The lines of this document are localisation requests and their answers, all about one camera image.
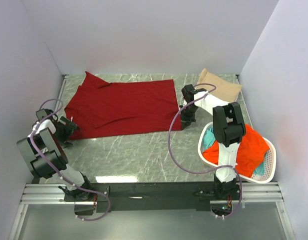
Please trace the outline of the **red t shirt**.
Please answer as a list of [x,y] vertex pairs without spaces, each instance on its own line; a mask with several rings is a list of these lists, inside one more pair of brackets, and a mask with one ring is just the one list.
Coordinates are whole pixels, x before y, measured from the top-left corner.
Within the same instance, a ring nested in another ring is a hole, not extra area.
[[71,140],[182,130],[174,81],[113,82],[87,72],[64,111]]

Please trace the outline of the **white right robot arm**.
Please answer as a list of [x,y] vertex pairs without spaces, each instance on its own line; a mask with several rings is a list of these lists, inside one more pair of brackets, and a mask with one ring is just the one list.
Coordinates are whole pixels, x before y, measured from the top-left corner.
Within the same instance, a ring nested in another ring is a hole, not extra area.
[[180,115],[182,127],[186,128],[195,122],[195,112],[201,108],[212,115],[215,140],[218,143],[218,166],[229,166],[216,170],[215,177],[220,182],[213,187],[216,198],[223,200],[230,193],[227,184],[236,178],[234,167],[237,153],[246,127],[241,107],[237,102],[221,100],[205,89],[195,89],[193,85],[186,85],[181,90],[185,107]]

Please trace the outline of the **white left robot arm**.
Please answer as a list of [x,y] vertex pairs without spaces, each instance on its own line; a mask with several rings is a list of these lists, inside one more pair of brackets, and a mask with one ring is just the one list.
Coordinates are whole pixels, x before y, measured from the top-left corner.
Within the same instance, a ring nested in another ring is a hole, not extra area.
[[63,149],[72,146],[68,140],[79,126],[65,117],[51,116],[52,110],[42,108],[36,111],[39,125],[34,124],[36,132],[16,142],[31,174],[37,178],[60,177],[65,187],[60,189],[78,201],[93,198],[94,189],[88,178],[74,170],[68,163]]

